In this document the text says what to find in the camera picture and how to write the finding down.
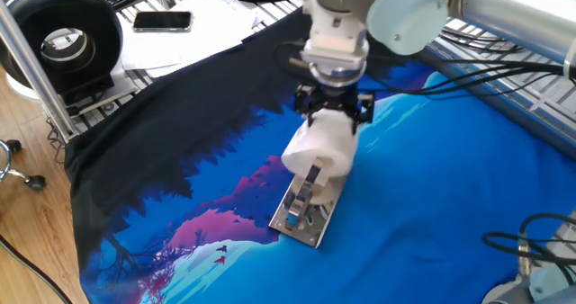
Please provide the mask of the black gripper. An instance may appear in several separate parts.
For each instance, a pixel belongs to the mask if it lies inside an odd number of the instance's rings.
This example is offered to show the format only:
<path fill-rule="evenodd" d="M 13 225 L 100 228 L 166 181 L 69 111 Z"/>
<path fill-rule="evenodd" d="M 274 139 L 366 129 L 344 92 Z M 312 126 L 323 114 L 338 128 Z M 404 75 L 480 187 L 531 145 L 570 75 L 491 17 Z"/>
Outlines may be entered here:
<path fill-rule="evenodd" d="M 358 94 L 356 85 L 331 87 L 299 83 L 293 98 L 293 109 L 304 118 L 321 109 L 354 112 L 352 132 L 371 123 L 374 118 L 375 93 Z"/>

